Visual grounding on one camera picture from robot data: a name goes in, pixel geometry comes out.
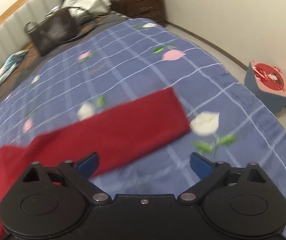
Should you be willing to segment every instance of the drawer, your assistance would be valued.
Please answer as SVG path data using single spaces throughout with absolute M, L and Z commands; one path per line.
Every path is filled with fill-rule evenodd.
M 148 18 L 159 24 L 165 20 L 164 14 L 161 10 L 153 10 L 150 12 L 142 13 L 142 14 L 136 15 L 135 18 Z
M 160 8 L 160 3 L 160 0 L 142 0 L 132 3 L 125 7 L 126 15 L 129 17 L 134 17 L 145 12 L 156 10 Z

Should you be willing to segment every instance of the white plastic bag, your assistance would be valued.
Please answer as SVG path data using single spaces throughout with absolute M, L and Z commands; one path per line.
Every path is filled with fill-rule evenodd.
M 111 2 L 110 0 L 64 0 L 62 7 L 66 6 L 83 7 L 92 15 L 97 16 L 107 13 L 108 8 L 111 6 Z M 83 15 L 81 10 L 69 9 L 69 11 L 75 18 L 79 18 Z

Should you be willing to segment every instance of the screw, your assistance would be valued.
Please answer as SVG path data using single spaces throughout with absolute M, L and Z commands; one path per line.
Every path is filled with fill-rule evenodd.
M 108 195 L 106 193 L 96 193 L 93 195 L 93 199 L 98 202 L 105 201 L 108 200 Z
M 193 193 L 183 193 L 181 195 L 181 199 L 184 201 L 192 201 L 195 200 L 196 196 Z
M 142 204 L 147 204 L 147 203 L 148 203 L 148 200 L 147 200 L 147 199 L 142 199 L 142 200 L 141 200 L 141 203 L 142 203 Z

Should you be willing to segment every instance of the dark brown handbag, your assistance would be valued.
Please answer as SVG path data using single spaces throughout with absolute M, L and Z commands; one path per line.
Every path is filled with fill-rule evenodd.
M 25 33 L 30 36 L 40 56 L 45 56 L 62 44 L 76 41 L 91 31 L 78 35 L 79 30 L 68 10 L 69 8 L 77 8 L 87 12 L 86 9 L 80 7 L 64 7 L 47 16 L 39 24 L 29 22 L 25 25 Z M 28 30 L 30 24 L 33 24 L 34 27 Z

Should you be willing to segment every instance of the padded headboard panel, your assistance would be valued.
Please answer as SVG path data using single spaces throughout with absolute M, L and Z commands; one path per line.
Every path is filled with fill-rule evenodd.
M 30 43 L 24 33 L 28 22 L 41 22 L 46 14 L 62 0 L 29 0 L 0 25 L 0 68 L 13 53 Z

